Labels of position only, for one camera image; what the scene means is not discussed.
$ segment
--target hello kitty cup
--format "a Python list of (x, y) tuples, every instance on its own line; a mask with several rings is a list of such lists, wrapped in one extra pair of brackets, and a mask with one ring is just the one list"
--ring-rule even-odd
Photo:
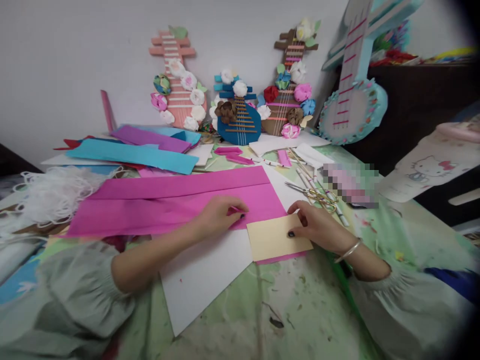
[(404, 203), (480, 165), (480, 127), (474, 122), (440, 124), (398, 162), (379, 193)]

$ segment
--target person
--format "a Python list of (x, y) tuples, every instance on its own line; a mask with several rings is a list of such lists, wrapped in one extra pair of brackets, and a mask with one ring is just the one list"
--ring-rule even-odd
[[(241, 211), (231, 214), (231, 209)], [(162, 265), (198, 242), (219, 237), (248, 212), (238, 198), (214, 197), (192, 221), (118, 253), (103, 242), (63, 250), (37, 268), (35, 291), (0, 308), (0, 359), (97, 359)], [(352, 266), (350, 288), (372, 337), (391, 359), (444, 352), (469, 302), (444, 282), (394, 268), (321, 208), (297, 201), (307, 237)]]

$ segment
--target sleeve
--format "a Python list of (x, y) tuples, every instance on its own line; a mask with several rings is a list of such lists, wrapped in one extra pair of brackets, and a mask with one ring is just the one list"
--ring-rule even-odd
[(117, 254), (95, 241), (49, 257), (37, 268), (37, 288), (0, 308), (0, 349), (9, 359), (99, 358), (135, 306), (112, 278)]
[(370, 334), (389, 359), (443, 358), (475, 307), (431, 275), (391, 268), (381, 281), (350, 280)]

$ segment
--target white wall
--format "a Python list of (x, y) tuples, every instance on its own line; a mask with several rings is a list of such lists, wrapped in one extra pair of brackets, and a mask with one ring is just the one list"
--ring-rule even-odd
[[(230, 67), (258, 93), (272, 84), (281, 60), (273, 48), (279, 34), (304, 16), (321, 19), (319, 50), (308, 53), (305, 62), (314, 95), (325, 95), (331, 85), (320, 68), (347, 2), (4, 0), (0, 143), (38, 166), (55, 154), (52, 148), (63, 138), (106, 131), (100, 89), (108, 92), (118, 124), (156, 124), (150, 93), (164, 61), (150, 56), (148, 48), (169, 24), (189, 30), (197, 57), (186, 67), (207, 88), (213, 89), (215, 74)], [(448, 16), (445, 0), (425, 1), (412, 17), (414, 52), (422, 55), (427, 49), (431, 56), (468, 43), (461, 38), (461, 24)]]

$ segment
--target silver bracelet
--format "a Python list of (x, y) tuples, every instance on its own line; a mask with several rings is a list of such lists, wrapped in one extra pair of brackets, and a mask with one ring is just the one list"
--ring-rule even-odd
[(362, 241), (363, 241), (362, 238), (359, 237), (359, 238), (358, 238), (358, 242), (357, 242), (355, 245), (353, 245), (353, 247), (352, 247), (350, 250), (348, 250), (346, 253), (344, 253), (342, 256), (340, 256), (337, 260), (335, 260), (334, 263), (335, 263), (335, 264), (338, 264), (339, 262), (341, 262), (341, 261), (342, 261), (343, 259), (345, 259), (346, 257), (352, 255), (352, 253), (353, 253), (355, 250), (357, 250), (357, 248), (360, 246), (360, 244), (362, 243)]

